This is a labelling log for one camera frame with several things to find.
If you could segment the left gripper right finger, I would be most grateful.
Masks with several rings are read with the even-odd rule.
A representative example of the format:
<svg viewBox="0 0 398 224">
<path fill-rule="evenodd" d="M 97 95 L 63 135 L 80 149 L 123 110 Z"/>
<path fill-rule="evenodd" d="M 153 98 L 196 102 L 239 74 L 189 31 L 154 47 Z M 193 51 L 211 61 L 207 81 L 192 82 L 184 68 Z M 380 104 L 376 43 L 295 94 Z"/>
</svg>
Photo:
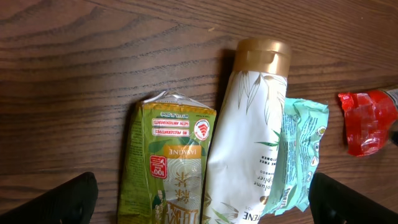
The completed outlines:
<svg viewBox="0 0 398 224">
<path fill-rule="evenodd" d="M 317 172 L 310 184 L 314 224 L 397 223 L 397 213 Z"/>
</svg>

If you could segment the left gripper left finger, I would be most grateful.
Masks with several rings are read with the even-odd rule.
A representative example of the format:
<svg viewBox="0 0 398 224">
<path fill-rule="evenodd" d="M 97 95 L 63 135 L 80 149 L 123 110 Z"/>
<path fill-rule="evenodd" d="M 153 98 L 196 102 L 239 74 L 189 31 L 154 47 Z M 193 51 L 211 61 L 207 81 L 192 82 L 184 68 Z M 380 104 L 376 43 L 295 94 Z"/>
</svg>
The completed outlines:
<svg viewBox="0 0 398 224">
<path fill-rule="evenodd" d="M 1 223 L 89 223 L 98 199 L 98 184 L 85 172 L 1 215 Z"/>
</svg>

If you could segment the teal snack packet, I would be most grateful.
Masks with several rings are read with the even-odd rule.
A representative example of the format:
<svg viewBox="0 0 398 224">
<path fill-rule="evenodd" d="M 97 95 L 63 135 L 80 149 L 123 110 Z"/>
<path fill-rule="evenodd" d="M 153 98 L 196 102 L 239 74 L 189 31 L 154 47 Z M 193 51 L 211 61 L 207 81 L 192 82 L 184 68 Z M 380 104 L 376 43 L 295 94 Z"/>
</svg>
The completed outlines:
<svg viewBox="0 0 398 224">
<path fill-rule="evenodd" d="M 329 117 L 327 105 L 311 100 L 285 100 L 282 131 L 271 193 L 263 215 L 281 215 L 309 206 L 309 188 L 320 162 L 320 141 Z"/>
</svg>

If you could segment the white tube gold cap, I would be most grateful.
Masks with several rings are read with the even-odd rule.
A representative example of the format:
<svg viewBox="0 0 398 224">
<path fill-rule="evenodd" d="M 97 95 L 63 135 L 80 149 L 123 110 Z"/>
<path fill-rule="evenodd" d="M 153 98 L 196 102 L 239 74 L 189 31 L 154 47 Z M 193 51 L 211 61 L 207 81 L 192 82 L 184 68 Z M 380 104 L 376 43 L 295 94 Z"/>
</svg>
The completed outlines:
<svg viewBox="0 0 398 224">
<path fill-rule="evenodd" d="M 258 223 L 274 178 L 291 48 L 238 43 L 208 156 L 203 223 Z"/>
</svg>

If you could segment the orange noodle packet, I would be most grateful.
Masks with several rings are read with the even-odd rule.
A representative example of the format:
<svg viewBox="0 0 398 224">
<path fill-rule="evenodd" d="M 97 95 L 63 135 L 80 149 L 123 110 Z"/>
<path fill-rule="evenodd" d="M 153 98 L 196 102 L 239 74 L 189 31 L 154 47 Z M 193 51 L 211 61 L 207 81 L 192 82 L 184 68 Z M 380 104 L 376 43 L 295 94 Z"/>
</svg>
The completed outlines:
<svg viewBox="0 0 398 224">
<path fill-rule="evenodd" d="M 397 86 L 340 93 L 348 153 L 368 156 L 387 142 L 397 144 Z"/>
</svg>

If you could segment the green tea drink pouch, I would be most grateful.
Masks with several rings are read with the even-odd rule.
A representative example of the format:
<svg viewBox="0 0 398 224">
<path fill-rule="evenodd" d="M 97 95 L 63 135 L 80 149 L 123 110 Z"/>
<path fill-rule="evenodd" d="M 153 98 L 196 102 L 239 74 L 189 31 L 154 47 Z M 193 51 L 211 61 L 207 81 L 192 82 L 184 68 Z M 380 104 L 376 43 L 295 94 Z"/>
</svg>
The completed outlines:
<svg viewBox="0 0 398 224">
<path fill-rule="evenodd" d="M 207 154 L 216 111 L 163 91 L 132 114 L 118 223 L 200 221 Z"/>
</svg>

